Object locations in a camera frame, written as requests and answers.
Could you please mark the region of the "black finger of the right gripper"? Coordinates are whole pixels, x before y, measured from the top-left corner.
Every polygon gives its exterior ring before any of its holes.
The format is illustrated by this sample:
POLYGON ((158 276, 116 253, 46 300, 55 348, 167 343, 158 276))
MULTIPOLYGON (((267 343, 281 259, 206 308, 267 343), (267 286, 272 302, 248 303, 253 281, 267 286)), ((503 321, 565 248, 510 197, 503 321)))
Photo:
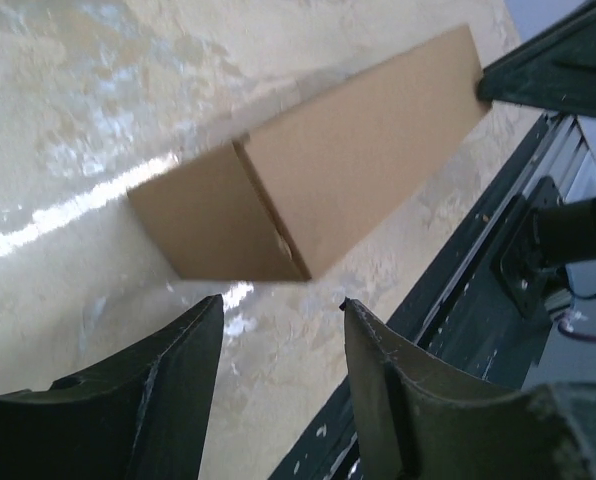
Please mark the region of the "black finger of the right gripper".
POLYGON ((477 97, 596 118, 596 1, 487 66, 477 97))

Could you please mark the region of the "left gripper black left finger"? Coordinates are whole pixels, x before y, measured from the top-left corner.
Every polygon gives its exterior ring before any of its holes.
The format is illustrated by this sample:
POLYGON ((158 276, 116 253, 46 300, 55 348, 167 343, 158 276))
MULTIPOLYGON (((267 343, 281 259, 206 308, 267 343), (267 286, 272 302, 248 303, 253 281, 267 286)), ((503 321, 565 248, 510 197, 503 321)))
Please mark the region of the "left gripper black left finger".
POLYGON ((46 391, 0 395, 0 479, 195 479, 221 354, 223 299, 46 391))

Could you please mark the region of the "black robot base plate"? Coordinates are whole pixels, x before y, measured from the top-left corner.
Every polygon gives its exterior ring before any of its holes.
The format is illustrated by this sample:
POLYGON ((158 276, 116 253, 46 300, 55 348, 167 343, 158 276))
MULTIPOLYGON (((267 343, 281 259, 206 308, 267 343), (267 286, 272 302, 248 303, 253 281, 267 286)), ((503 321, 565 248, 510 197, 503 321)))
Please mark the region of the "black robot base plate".
POLYGON ((578 120, 542 115, 388 325, 470 374, 521 386, 547 335, 529 341, 519 359, 504 365, 505 354, 528 323, 503 292, 495 259, 526 204, 580 192, 585 173, 596 173, 596 165, 578 120))

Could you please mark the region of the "brown cardboard box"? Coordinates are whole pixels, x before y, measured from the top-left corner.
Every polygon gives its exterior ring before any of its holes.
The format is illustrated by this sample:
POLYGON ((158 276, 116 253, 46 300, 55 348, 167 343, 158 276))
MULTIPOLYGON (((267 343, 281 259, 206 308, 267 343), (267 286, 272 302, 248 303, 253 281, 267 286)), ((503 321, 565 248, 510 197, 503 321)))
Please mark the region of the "brown cardboard box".
POLYGON ((440 170, 489 111, 467 25, 129 191, 187 280, 322 276, 440 170))

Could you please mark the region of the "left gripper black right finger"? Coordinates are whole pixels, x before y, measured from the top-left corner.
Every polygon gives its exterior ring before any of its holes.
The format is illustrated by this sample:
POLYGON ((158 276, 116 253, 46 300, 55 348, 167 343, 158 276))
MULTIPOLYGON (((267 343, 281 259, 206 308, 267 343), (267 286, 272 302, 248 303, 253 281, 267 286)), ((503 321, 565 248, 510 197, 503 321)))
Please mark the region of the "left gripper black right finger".
POLYGON ((365 478, 596 479, 596 383, 510 390, 342 309, 365 478))

